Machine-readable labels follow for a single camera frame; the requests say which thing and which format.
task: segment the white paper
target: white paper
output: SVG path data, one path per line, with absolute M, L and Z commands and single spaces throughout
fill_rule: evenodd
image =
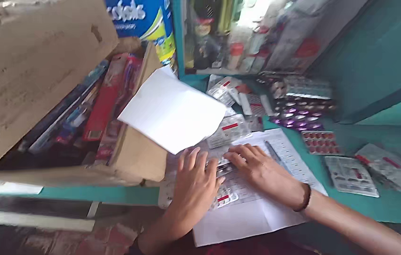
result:
M 118 120 L 177 154 L 212 135 L 225 111 L 224 104 L 160 68 L 142 84 Z
M 240 139 L 233 144 L 259 145 L 265 153 L 270 155 L 265 146 L 265 141 L 270 142 L 296 179 L 309 183 L 311 188 L 328 195 L 282 129 L 253 132 L 251 137 Z M 238 194 L 239 199 L 222 208 L 208 212 L 194 226 L 194 241 L 197 247 L 265 234 L 308 220 L 303 214 L 260 196 L 250 189 L 235 172 L 229 173 L 225 177 L 226 182 L 224 184 L 231 187 L 232 191 Z
M 0 182 L 0 194 L 39 194 L 42 189 L 43 186 Z

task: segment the wrist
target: wrist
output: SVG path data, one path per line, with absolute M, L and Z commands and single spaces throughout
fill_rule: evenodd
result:
M 276 200 L 285 206 L 296 210 L 300 208 L 305 200 L 306 190 L 304 183 L 292 178 L 286 182 L 281 188 L 281 191 L 277 193 Z
M 175 205 L 170 205 L 164 213 L 162 220 L 166 222 L 167 235 L 177 240 L 186 235 L 193 226 L 188 222 L 188 212 Z

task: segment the product package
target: product package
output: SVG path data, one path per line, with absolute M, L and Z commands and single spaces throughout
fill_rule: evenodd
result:
M 175 54 L 169 0 L 105 0 L 119 37 L 136 36 L 153 42 L 163 64 Z
M 231 188 L 221 185 L 218 190 L 218 194 L 216 194 L 215 200 L 213 200 L 213 204 L 211 205 L 211 209 L 218 209 L 223 206 L 226 206 L 232 202 L 238 200 L 237 193 L 233 192 Z
M 270 91 L 274 98 L 285 96 L 331 99 L 332 88 L 329 82 L 318 79 L 309 79 L 301 75 L 288 75 L 281 83 L 274 83 Z
M 116 99 L 113 111 L 110 114 L 110 120 L 106 126 L 104 135 L 101 138 L 95 164 L 108 165 L 108 162 L 114 153 L 120 129 L 125 125 L 123 122 L 119 121 L 117 117 L 133 96 L 135 83 L 141 70 L 141 65 L 142 60 L 140 58 L 137 58 L 132 54 L 128 55 L 123 76 L 123 84 L 119 90 L 119 96 Z
M 103 60 L 94 70 L 85 76 L 80 84 L 23 137 L 18 151 L 23 153 L 28 150 L 32 154 L 38 154 L 49 149 L 55 141 L 54 137 L 57 136 L 59 128 L 65 125 L 68 118 L 75 119 L 73 114 L 79 113 L 77 110 L 80 105 L 100 85 L 99 83 L 103 80 L 103 74 L 107 70 L 108 65 L 109 62 Z
M 248 122 L 249 129 L 252 132 L 261 132 L 263 131 L 263 120 L 260 116 L 246 116 L 246 121 Z
M 128 53 L 113 56 L 103 85 L 98 92 L 97 101 L 84 129 L 84 141 L 99 141 L 111 117 L 115 101 L 123 85 L 123 73 Z
M 325 157 L 334 187 L 340 192 L 380 197 L 369 172 L 359 160 L 350 157 Z
M 270 101 L 266 95 L 240 93 L 239 96 L 243 113 L 246 116 L 255 115 L 262 117 L 264 115 L 274 115 Z
M 304 143 L 310 154 L 314 155 L 343 155 L 336 143 L 333 131 L 302 131 Z
M 355 158 L 369 167 L 377 181 L 401 191 L 401 157 L 369 143 L 355 153 Z
M 233 115 L 224 118 L 219 124 L 218 130 L 207 138 L 208 147 L 210 149 L 228 145 L 240 138 L 249 136 L 251 131 L 248 123 L 242 114 Z
M 269 121 L 298 131 L 324 130 L 320 117 L 334 109 L 332 100 L 285 97 L 276 99 L 275 113 Z
M 207 94 L 222 102 L 228 107 L 232 106 L 235 102 L 241 104 L 237 90 L 237 87 L 239 87 L 240 84 L 241 81 L 236 78 L 225 77 L 217 84 L 212 86 L 207 91 Z
M 226 175 L 228 173 L 230 173 L 233 169 L 232 169 L 232 164 L 225 158 L 223 158 L 224 160 L 227 161 L 227 163 L 223 163 L 223 160 L 220 161 L 220 164 L 218 166 L 218 169 L 216 170 L 216 178 L 221 177 L 223 175 Z

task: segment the black wristband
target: black wristband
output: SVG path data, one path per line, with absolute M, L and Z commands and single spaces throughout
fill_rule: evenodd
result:
M 309 186 L 309 184 L 307 184 L 307 183 L 303 183 L 303 184 L 306 189 L 306 192 L 304 193 L 303 204 L 301 205 L 301 207 L 299 209 L 294 210 L 294 212 L 303 211 L 309 205 L 309 201 L 311 201 L 311 193 L 312 193 L 311 186 Z

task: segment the bottle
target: bottle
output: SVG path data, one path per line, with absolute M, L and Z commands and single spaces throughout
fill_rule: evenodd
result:
M 241 54 L 243 54 L 244 43 L 232 43 L 230 45 L 230 57 L 227 69 L 235 70 L 238 66 L 238 61 L 240 61 Z
M 257 54 L 260 46 L 265 42 L 265 37 L 270 30 L 267 26 L 259 26 L 254 30 L 254 33 L 249 40 L 248 54 Z

